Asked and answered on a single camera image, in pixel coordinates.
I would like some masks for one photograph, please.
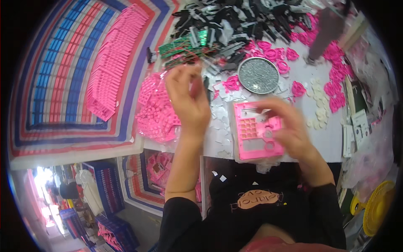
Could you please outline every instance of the floor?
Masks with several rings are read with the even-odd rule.
[[[132,226],[134,234],[140,243],[140,246],[136,250],[138,252],[148,252],[158,241],[162,217],[128,203],[125,203],[125,207],[117,216]]]

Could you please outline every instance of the pink plastic frame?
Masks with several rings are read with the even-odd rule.
[[[258,158],[269,158],[272,156],[282,156],[283,147],[271,136],[273,131],[281,129],[281,118],[270,117],[265,122],[258,122],[256,118],[242,118],[242,110],[246,108],[256,108],[257,102],[235,103],[235,121],[237,123],[238,149],[240,160],[250,160]],[[243,148],[243,140],[263,139],[265,147],[262,150],[248,151]]]

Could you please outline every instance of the black shirt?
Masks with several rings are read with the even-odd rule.
[[[224,182],[221,175],[227,178]],[[212,207],[205,220],[186,198],[165,203],[157,251],[237,252],[264,223],[282,228],[295,242],[346,249],[335,186],[306,192],[297,177],[292,165],[263,175],[249,165],[231,163],[212,179]]]

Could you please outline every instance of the person's left hand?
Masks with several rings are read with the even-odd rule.
[[[177,66],[168,74],[165,85],[182,124],[181,136],[203,141],[211,110],[203,87],[201,70],[199,66]]]

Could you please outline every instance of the pink toy cash register part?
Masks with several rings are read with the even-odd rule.
[[[281,118],[266,118],[256,112],[257,102],[235,103],[238,149],[240,160],[269,158],[284,154],[283,147],[274,141],[272,133],[281,129]]]

